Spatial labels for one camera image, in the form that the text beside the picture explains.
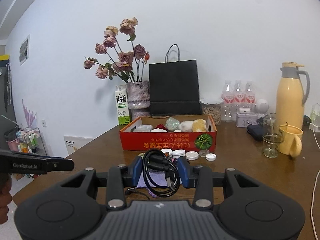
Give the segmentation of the left human hand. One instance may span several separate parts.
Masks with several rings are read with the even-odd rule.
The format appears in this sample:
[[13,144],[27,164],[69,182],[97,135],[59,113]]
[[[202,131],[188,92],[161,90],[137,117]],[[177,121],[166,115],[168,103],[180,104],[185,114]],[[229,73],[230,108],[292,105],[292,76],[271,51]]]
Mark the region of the left human hand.
[[8,220],[8,205],[12,201],[11,176],[8,173],[1,173],[1,189],[0,189],[0,224],[4,224]]

